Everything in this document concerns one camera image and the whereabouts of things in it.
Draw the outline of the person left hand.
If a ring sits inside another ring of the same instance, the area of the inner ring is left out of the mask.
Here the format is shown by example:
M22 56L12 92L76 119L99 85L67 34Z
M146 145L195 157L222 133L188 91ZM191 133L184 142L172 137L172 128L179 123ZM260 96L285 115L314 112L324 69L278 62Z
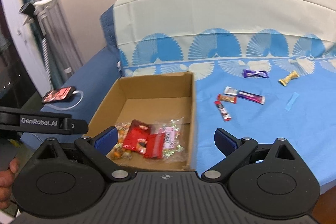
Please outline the person left hand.
M15 180L15 175L19 170L19 160L14 158L9 165L9 169L1 171L0 176L0 209L4 210L11 204L10 197L12 194L12 185Z

